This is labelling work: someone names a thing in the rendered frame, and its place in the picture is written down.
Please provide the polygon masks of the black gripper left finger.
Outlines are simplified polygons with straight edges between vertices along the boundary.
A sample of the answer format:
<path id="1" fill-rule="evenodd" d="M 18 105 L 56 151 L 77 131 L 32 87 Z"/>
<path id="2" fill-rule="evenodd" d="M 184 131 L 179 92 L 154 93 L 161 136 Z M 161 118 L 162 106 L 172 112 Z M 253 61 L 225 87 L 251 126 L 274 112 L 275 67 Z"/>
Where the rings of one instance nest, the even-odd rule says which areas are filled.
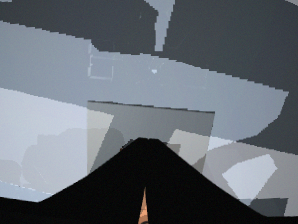
<path id="1" fill-rule="evenodd" d="M 149 145 L 137 137 L 120 153 L 45 200 L 0 197 L 0 224 L 138 224 Z"/>

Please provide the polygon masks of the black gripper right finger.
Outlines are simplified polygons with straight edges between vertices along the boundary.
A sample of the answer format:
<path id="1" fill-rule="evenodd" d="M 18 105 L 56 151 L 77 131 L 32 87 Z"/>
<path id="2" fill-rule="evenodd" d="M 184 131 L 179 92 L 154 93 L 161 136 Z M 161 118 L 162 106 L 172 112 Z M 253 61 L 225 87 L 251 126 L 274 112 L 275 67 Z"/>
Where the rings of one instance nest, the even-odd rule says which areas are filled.
<path id="1" fill-rule="evenodd" d="M 298 224 L 266 217 L 206 179 L 158 139 L 148 139 L 145 204 L 148 224 Z"/>

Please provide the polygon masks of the brown box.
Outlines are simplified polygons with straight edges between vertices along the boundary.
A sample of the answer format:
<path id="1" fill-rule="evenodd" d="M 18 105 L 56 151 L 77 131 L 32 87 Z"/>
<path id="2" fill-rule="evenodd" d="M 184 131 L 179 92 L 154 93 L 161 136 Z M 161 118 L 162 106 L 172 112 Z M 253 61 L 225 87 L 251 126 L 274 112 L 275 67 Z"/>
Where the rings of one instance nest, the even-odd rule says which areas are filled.
<path id="1" fill-rule="evenodd" d="M 142 209 L 140 222 L 138 224 L 148 224 L 148 217 L 146 217 L 146 204 L 145 204 L 145 186 L 144 186 L 144 197 L 142 197 Z"/>

